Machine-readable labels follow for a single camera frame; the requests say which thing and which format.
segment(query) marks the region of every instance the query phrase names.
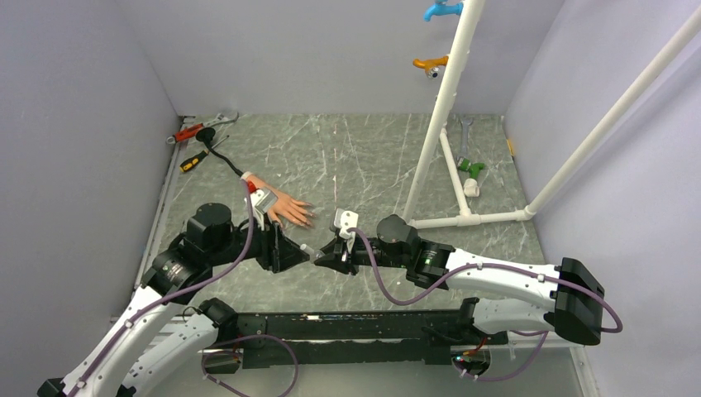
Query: blue faucet handle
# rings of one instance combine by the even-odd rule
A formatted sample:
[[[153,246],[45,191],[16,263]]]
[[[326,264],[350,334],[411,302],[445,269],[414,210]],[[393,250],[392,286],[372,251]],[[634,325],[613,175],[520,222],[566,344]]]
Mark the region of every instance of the blue faucet handle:
[[[460,15],[462,13],[462,2],[458,2],[453,6],[446,5],[446,2],[447,0],[436,0],[435,3],[424,12],[423,20],[429,22],[434,15]]]

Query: green object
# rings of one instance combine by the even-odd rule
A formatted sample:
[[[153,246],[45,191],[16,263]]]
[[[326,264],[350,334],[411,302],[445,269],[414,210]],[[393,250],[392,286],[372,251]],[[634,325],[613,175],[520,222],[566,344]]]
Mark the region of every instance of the green object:
[[[470,178],[477,180],[479,172],[484,169],[484,163],[473,163],[468,169],[467,173],[470,174]]]
[[[458,157],[458,161],[455,163],[457,165],[458,170],[460,171],[465,171],[470,169],[470,161],[467,160],[465,157]]]

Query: gray marble floor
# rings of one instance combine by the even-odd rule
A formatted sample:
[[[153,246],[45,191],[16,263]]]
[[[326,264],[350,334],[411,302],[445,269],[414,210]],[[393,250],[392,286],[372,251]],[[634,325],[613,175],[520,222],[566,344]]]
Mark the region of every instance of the gray marble floor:
[[[315,204],[317,225],[305,230],[287,225],[297,243],[314,248],[332,237],[329,219],[335,208],[360,215],[360,228],[374,235],[377,222],[401,214],[426,134],[429,114],[399,115],[244,115],[224,126],[217,139],[231,137],[218,150],[234,164],[273,186]],[[451,144],[460,143],[460,124],[451,117]],[[474,116],[470,159],[486,164],[479,176],[481,195],[469,198],[476,213],[496,213],[525,204],[516,169],[508,152],[499,117]],[[193,141],[186,156],[202,150]],[[227,165],[209,156],[195,171],[180,175],[167,218],[165,246],[203,203],[228,205],[235,222],[244,219],[241,186]],[[458,213],[446,162],[440,148],[432,158],[427,185],[418,200],[416,219],[452,217]],[[484,256],[541,264],[543,256],[530,222],[501,222],[462,228],[420,231],[424,238]],[[421,290],[404,279],[402,270],[382,269],[389,291],[408,299]],[[224,279],[208,286],[193,301],[218,297],[237,311],[321,311],[386,309],[453,309],[462,297],[485,296],[479,291],[438,290],[408,307],[391,304],[379,291],[371,269],[357,276],[302,264],[273,275],[255,261],[245,261]]]

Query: orange faucet handle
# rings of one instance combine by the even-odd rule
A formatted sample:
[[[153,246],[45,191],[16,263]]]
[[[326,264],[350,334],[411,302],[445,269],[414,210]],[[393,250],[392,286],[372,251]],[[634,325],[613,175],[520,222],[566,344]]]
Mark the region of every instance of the orange faucet handle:
[[[438,66],[448,65],[448,55],[442,58],[435,58],[433,60],[415,59],[413,61],[413,65],[419,69],[423,69],[426,76],[433,79],[438,76]]]

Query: red-handled wrench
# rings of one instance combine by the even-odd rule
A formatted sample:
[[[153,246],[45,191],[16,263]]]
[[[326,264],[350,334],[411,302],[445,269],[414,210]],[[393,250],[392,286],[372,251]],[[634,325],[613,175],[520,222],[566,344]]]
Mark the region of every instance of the red-handled wrench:
[[[215,118],[208,122],[200,122],[199,124],[195,124],[194,126],[187,127],[181,132],[178,132],[177,134],[173,134],[169,136],[166,140],[165,143],[169,143],[170,145],[173,145],[178,142],[186,141],[193,136],[197,135],[199,130],[207,127],[215,127],[215,126],[221,126],[222,124],[228,124],[230,122],[235,122],[236,120],[239,119],[239,113],[234,112],[234,115],[229,118],[224,116],[223,114],[219,113]]]

